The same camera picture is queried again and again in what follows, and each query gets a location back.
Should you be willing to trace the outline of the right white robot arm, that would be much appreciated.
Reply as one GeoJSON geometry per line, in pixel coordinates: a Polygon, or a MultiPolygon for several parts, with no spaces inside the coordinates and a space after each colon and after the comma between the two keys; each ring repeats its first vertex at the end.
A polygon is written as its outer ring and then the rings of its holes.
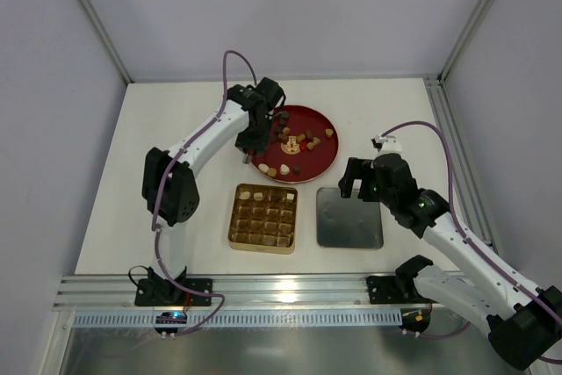
{"type": "Polygon", "coordinates": [[[464,273],[466,282],[454,280],[423,256],[404,264],[418,294],[477,327],[504,362],[524,371],[560,341],[561,291],[540,287],[503,261],[441,195],[418,186],[399,154],[350,158],[338,183],[342,197],[349,198],[355,181],[359,199],[384,205],[400,226],[464,273]]]}

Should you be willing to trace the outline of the silver square tin lid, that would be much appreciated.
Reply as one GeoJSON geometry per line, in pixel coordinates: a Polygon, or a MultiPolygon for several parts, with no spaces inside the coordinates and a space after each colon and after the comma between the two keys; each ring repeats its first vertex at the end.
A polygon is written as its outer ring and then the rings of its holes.
{"type": "Polygon", "coordinates": [[[316,193],[316,241],[323,248],[382,249],[380,205],[363,202],[359,190],[342,198],[338,188],[322,187],[316,193]]]}

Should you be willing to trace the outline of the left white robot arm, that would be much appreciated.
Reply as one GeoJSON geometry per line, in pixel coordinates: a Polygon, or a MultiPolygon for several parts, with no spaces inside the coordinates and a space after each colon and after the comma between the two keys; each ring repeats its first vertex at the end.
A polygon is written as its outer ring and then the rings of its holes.
{"type": "Polygon", "coordinates": [[[230,141],[243,154],[262,155],[269,145],[273,114],[285,103],[279,84],[267,77],[256,86],[236,84],[223,94],[217,111],[183,141],[168,149],[151,148],[145,157],[141,196],[153,214],[155,232],[153,271],[174,283],[184,273],[181,258],[172,258],[174,233],[196,212],[200,196],[197,176],[209,160],[230,141]]]}

